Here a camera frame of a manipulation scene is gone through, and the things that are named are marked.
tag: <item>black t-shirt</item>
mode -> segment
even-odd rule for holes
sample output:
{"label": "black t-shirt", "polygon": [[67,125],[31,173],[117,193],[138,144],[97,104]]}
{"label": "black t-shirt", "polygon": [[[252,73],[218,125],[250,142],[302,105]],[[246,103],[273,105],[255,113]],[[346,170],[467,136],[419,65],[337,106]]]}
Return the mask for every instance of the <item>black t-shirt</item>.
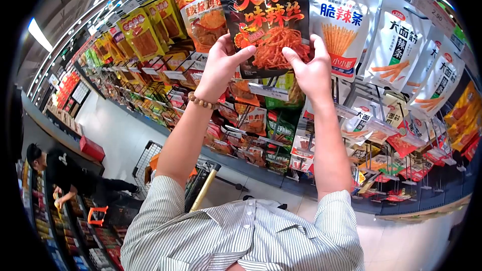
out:
{"label": "black t-shirt", "polygon": [[91,195],[97,183],[92,173],[82,170],[61,150],[53,150],[47,154],[46,176],[47,181],[57,184],[64,194],[67,194],[70,191],[70,185],[73,185],[79,194]]}

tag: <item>orange basket handle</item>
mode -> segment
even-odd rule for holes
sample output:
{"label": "orange basket handle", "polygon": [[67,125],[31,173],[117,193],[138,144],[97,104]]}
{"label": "orange basket handle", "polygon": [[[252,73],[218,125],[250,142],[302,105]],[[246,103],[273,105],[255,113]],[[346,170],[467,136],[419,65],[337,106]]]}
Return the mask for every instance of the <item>orange basket handle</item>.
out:
{"label": "orange basket handle", "polygon": [[93,213],[94,211],[100,211],[100,212],[103,212],[103,213],[104,213],[104,217],[105,217],[105,214],[107,213],[107,208],[109,208],[109,207],[106,206],[106,207],[104,207],[104,208],[91,208],[91,209],[89,210],[89,215],[88,215],[88,217],[87,217],[87,223],[102,226],[102,223],[104,223],[104,218],[102,218],[102,220],[91,220],[91,218],[92,218],[92,213]]}

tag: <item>black snack bag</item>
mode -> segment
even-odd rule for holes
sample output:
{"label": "black snack bag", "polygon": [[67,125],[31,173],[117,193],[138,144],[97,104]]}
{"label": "black snack bag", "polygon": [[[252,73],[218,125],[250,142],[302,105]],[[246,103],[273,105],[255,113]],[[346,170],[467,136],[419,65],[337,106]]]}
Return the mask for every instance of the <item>black snack bag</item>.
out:
{"label": "black snack bag", "polygon": [[255,45],[241,63],[243,79],[285,74],[291,65],[281,50],[287,46],[308,62],[310,52],[308,0],[221,0],[236,51]]}

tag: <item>man in black shirt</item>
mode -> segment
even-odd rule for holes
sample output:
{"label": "man in black shirt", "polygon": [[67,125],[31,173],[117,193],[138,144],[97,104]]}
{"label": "man in black shirt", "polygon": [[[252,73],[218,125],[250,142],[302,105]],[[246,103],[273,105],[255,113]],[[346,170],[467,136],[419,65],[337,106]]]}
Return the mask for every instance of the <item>man in black shirt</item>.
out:
{"label": "man in black shirt", "polygon": [[107,206],[121,198],[117,191],[128,190],[139,193],[139,187],[117,179],[106,179],[92,171],[82,169],[72,158],[61,150],[50,153],[40,150],[31,143],[27,148],[27,161],[37,171],[45,171],[48,183],[57,185],[54,192],[63,192],[57,201],[63,203],[76,194],[92,197],[99,206]]}

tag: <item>wooden bead bracelet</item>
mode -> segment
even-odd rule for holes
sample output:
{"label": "wooden bead bracelet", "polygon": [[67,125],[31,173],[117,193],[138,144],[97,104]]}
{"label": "wooden bead bracelet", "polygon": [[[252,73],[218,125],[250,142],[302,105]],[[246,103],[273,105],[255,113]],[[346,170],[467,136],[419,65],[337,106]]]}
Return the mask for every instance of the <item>wooden bead bracelet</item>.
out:
{"label": "wooden bead bracelet", "polygon": [[188,93],[188,99],[190,101],[193,101],[196,105],[200,105],[201,107],[204,107],[204,108],[208,108],[211,110],[217,110],[219,108],[218,103],[211,104],[211,103],[208,103],[207,101],[196,98],[193,91]]}

